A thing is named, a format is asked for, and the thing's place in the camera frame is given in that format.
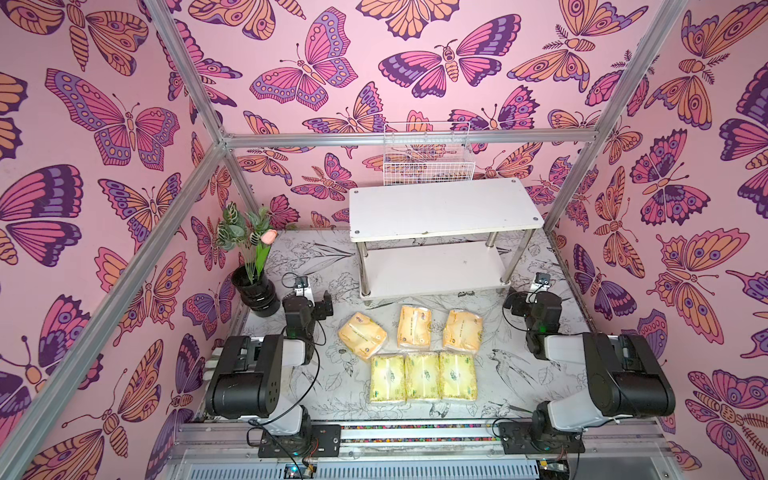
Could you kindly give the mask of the orange tissue pack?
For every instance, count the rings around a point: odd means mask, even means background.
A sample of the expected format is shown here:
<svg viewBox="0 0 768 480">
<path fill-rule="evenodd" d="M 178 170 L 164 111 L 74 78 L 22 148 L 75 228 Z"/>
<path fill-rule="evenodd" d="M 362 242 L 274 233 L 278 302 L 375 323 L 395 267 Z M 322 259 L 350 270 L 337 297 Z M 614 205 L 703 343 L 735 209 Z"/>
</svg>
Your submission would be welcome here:
<svg viewBox="0 0 768 480">
<path fill-rule="evenodd" d="M 370 317 L 356 312 L 340 327 L 338 337 L 354 355 L 368 361 L 385 345 L 388 334 Z"/>
<path fill-rule="evenodd" d="M 444 349 L 476 354 L 483 342 L 483 318 L 466 310 L 451 310 L 443 328 Z"/>
<path fill-rule="evenodd" d="M 431 345 L 432 312 L 425 307 L 402 305 L 397 345 L 405 349 L 428 349 Z"/>
</svg>

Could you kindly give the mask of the white two-tier shelf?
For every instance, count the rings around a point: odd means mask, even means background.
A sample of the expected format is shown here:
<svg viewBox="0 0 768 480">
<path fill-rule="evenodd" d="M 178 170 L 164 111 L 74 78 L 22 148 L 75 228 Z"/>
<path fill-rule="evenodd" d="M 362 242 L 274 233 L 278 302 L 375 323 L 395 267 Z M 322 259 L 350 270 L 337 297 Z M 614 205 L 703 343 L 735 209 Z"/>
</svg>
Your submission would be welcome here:
<svg viewBox="0 0 768 480">
<path fill-rule="evenodd" d="M 358 187 L 349 215 L 365 301 L 506 287 L 544 225 L 515 178 Z"/>
</svg>

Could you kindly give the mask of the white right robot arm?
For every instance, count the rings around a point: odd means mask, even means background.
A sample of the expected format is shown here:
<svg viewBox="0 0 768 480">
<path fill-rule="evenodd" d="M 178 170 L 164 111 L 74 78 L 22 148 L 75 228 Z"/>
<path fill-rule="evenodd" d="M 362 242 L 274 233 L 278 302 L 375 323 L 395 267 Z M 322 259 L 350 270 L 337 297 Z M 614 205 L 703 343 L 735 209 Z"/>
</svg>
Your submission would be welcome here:
<svg viewBox="0 0 768 480">
<path fill-rule="evenodd" d="M 674 412 L 672 386 L 643 336 L 562 333 L 562 299 L 549 291 L 512 290 L 502 312 L 524 319 L 526 346 L 536 359 L 581 366 L 586 374 L 585 389 L 540 402 L 530 421 L 500 422 L 505 454 L 580 455 L 590 428 Z"/>
</svg>

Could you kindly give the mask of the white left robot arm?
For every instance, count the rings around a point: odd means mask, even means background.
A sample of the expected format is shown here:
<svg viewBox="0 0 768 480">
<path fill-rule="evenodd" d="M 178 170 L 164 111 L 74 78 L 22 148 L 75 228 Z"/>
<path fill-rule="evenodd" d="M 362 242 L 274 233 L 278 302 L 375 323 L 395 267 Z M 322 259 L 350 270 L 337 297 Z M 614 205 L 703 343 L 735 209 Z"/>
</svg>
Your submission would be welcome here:
<svg viewBox="0 0 768 480">
<path fill-rule="evenodd" d="M 247 433 L 261 433 L 257 448 L 261 458 L 336 457 L 340 453 L 341 427 L 312 421 L 303 401 L 288 398 L 292 372 L 320 362 L 315 339 L 316 324 L 334 314 L 332 297 L 319 301 L 291 293 L 283 298 L 285 330 L 278 334 L 229 337 L 208 362 L 205 413 L 210 417 L 243 420 Z"/>
</svg>

